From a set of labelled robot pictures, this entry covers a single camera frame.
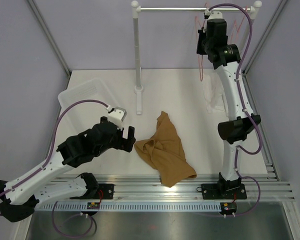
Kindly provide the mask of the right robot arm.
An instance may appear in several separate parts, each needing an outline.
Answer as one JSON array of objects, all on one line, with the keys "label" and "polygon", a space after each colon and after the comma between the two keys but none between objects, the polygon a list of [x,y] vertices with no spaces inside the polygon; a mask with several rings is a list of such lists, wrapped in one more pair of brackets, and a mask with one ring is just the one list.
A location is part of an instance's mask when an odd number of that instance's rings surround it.
[{"label": "right robot arm", "polygon": [[202,197],[205,200],[245,200],[246,189],[239,173],[242,155],[239,147],[260,124],[261,117],[254,114],[250,106],[238,73],[240,52],[235,44],[228,44],[226,21],[222,18],[209,19],[198,34],[197,53],[206,55],[212,63],[220,78],[228,109],[228,120],[217,126],[223,141],[222,169],[217,183],[201,185]]}]

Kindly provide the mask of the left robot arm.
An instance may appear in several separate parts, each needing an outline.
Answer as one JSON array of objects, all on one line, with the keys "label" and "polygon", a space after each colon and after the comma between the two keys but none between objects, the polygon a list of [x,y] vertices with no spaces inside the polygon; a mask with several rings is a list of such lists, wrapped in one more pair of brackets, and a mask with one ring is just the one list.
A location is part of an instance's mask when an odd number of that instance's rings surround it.
[{"label": "left robot arm", "polygon": [[92,173],[84,172],[75,179],[48,186],[54,178],[67,173],[109,149],[130,153],[135,139],[135,128],[129,126],[127,138],[107,117],[92,128],[68,137],[49,160],[13,181],[0,180],[0,216],[15,223],[32,215],[36,209],[63,199],[93,199],[99,183]]}]

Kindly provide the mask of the brown tank top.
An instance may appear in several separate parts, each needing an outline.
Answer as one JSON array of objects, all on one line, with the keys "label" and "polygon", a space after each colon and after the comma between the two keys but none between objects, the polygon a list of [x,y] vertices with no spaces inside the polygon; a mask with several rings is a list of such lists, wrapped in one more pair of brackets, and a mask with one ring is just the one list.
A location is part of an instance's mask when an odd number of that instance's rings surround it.
[{"label": "brown tank top", "polygon": [[154,135],[136,141],[134,149],[145,163],[159,172],[161,184],[168,188],[197,177],[195,169],[187,163],[177,130],[164,111],[157,118]]}]

